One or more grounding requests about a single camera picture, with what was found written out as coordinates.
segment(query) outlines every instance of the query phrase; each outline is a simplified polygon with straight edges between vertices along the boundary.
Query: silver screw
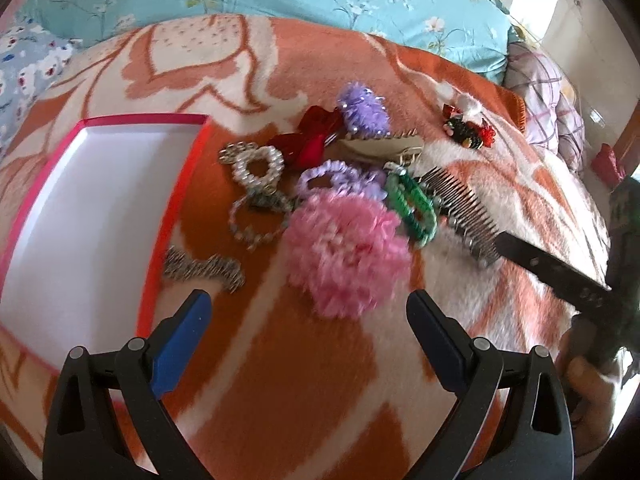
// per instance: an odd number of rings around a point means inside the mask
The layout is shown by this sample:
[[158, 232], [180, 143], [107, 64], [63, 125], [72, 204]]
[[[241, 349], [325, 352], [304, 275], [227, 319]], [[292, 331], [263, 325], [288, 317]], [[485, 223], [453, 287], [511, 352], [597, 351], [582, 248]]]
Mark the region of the silver screw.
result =
[[129, 350], [142, 350], [145, 347], [145, 340], [141, 337], [135, 337], [131, 341], [127, 343], [127, 348]]
[[491, 348], [491, 343], [489, 343], [484, 337], [476, 337], [474, 339], [474, 346], [478, 350], [482, 350], [483, 352], [485, 352], [489, 348]]
[[536, 355], [537, 355], [538, 357], [542, 357], [542, 358], [549, 357], [549, 350], [547, 350], [547, 349], [546, 349], [545, 347], [543, 347], [542, 345], [537, 345], [537, 346], [534, 348], [534, 352], [536, 353]]
[[79, 359], [82, 357], [82, 354], [84, 354], [84, 348], [81, 346], [74, 346], [71, 349], [71, 352], [69, 352], [69, 357], [72, 359]]

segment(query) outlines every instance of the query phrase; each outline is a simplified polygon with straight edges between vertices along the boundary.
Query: blanket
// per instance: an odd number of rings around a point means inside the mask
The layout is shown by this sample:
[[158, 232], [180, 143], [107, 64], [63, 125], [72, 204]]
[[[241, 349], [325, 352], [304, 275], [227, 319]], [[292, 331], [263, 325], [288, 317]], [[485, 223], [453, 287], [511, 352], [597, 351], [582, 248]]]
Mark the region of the blanket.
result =
[[[239, 138], [264, 142], [293, 132], [310, 105], [331, 109], [342, 86], [366, 82], [386, 97], [394, 129], [416, 127], [418, 162], [447, 168], [484, 203], [501, 230], [604, 280], [607, 237], [567, 168], [545, 160], [522, 131], [513, 93], [433, 54], [369, 34], [238, 15], [159, 23], [101, 43], [74, 59], [35, 104], [0, 166], [0, 244], [38, 170], [63, 136], [89, 116], [131, 112], [210, 114], [202, 148], [170, 241], [195, 258], [237, 258], [246, 284], [231, 294], [218, 280], [163, 282], [155, 319], [193, 288], [213, 298], [212, 322], [177, 390], [163, 400], [218, 479], [400, 479], [454, 403], [439, 385], [404, 314], [424, 288], [472, 336], [498, 348], [558, 350], [573, 310], [510, 262], [482, 269], [442, 229], [413, 253], [395, 299], [358, 321], [322, 320], [310, 298], [286, 283], [278, 243], [249, 253], [226, 227], [240, 190], [218, 149]], [[491, 149], [468, 150], [442, 131], [437, 83], [482, 102], [497, 129]], [[70, 348], [81, 342], [70, 342]], [[0, 418], [34, 457], [42, 455], [56, 377], [0, 332]], [[468, 464], [488, 449], [504, 396], [496, 398]], [[120, 425], [136, 459], [152, 468], [122, 407]]]

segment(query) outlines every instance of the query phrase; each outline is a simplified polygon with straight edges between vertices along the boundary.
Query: tiled floor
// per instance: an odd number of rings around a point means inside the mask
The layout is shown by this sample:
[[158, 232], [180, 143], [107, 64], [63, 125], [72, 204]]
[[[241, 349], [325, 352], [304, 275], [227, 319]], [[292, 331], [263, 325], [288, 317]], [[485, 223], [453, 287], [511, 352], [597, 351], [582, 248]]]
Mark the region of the tiled floor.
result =
[[614, 144], [640, 98], [640, 65], [602, 0], [502, 0], [580, 95], [587, 138]]

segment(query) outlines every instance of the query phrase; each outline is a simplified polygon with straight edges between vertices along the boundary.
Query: human hand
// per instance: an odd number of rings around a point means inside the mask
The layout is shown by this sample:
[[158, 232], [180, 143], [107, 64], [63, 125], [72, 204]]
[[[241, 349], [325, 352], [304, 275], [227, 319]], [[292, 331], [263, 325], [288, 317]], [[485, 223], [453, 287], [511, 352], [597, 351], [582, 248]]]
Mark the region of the human hand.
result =
[[622, 359], [616, 358], [602, 370], [583, 356], [569, 360], [570, 333], [569, 330], [562, 336], [556, 368], [582, 398], [571, 414], [574, 452], [579, 457], [603, 446], [609, 438], [622, 387]]

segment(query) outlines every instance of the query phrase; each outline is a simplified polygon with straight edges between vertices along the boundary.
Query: pink flower hair accessory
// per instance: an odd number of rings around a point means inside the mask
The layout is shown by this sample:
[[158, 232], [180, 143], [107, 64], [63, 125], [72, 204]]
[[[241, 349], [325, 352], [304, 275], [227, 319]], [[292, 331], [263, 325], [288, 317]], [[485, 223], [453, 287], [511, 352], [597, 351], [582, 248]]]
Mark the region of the pink flower hair accessory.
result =
[[408, 278], [400, 217], [376, 200], [332, 190], [296, 209], [283, 234], [289, 282], [308, 290], [322, 317], [357, 319], [388, 301]]

